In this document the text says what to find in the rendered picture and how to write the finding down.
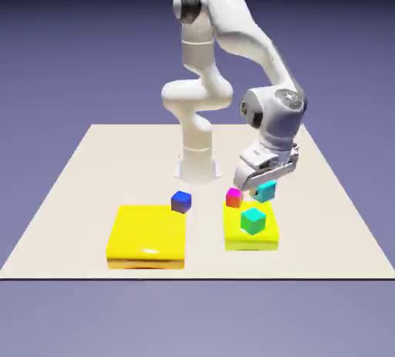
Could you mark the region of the small green cube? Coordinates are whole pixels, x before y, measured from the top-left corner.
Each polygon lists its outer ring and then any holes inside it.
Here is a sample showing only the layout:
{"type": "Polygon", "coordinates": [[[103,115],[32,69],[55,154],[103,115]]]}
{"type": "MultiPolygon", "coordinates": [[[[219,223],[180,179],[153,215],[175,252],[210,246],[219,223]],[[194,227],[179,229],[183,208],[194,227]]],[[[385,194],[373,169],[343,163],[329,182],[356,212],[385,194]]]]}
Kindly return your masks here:
{"type": "Polygon", "coordinates": [[[265,224],[266,214],[256,207],[251,207],[241,213],[241,229],[250,235],[263,231],[265,224]]]}

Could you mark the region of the small blue cube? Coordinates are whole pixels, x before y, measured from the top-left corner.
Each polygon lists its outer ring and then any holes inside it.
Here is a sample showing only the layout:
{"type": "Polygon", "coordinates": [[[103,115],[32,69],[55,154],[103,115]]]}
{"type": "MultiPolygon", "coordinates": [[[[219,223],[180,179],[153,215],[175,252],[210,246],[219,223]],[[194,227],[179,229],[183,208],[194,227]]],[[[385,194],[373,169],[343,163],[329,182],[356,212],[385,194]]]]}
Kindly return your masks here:
{"type": "Polygon", "coordinates": [[[186,214],[191,209],[191,194],[177,191],[170,199],[171,210],[186,214]]]}

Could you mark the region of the small pink cube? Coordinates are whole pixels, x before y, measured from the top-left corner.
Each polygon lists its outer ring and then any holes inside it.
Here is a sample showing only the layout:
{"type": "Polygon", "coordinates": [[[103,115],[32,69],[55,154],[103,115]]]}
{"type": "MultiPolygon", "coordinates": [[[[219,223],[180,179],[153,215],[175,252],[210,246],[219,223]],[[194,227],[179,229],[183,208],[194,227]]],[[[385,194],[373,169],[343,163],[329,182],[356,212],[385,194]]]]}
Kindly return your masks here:
{"type": "Polygon", "coordinates": [[[225,204],[227,207],[239,208],[244,200],[244,193],[234,187],[228,189],[225,196],[225,204]]]}

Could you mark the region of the large yellow box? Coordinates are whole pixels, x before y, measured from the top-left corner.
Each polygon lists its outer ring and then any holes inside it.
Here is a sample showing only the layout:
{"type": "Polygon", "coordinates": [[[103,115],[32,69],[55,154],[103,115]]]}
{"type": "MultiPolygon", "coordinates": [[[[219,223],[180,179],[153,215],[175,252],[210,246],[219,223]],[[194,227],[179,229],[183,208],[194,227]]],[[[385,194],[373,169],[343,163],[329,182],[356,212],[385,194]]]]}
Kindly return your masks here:
{"type": "Polygon", "coordinates": [[[106,246],[111,269],[182,269],[186,216],[168,205],[121,205],[106,246]]]}
{"type": "Polygon", "coordinates": [[[223,228],[225,249],[227,251],[275,251],[279,246],[279,228],[270,202],[259,203],[247,200],[239,208],[223,204],[223,228]],[[256,207],[266,214],[265,229],[250,235],[240,226],[241,213],[256,207]]]}

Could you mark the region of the small cyan cube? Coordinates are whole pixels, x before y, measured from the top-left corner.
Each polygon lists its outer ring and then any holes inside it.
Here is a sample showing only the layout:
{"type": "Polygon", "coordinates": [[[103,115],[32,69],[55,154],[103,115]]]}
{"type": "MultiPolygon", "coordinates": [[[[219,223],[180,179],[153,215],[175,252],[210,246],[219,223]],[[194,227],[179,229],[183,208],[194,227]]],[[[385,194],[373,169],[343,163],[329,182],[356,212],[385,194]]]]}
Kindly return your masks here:
{"type": "Polygon", "coordinates": [[[253,191],[252,197],[259,203],[270,201],[275,197],[276,185],[275,180],[261,184],[253,191]]]}

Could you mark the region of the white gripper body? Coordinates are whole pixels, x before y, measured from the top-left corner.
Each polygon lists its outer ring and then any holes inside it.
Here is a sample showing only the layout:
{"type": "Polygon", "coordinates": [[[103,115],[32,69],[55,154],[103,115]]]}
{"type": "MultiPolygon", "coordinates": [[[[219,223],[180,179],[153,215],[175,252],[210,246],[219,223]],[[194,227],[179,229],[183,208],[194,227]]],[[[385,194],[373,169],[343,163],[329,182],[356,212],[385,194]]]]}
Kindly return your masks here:
{"type": "Polygon", "coordinates": [[[241,191],[256,189],[291,173],[296,168],[298,159],[298,146],[292,146],[291,150],[286,151],[250,146],[240,154],[233,183],[241,191]]]}

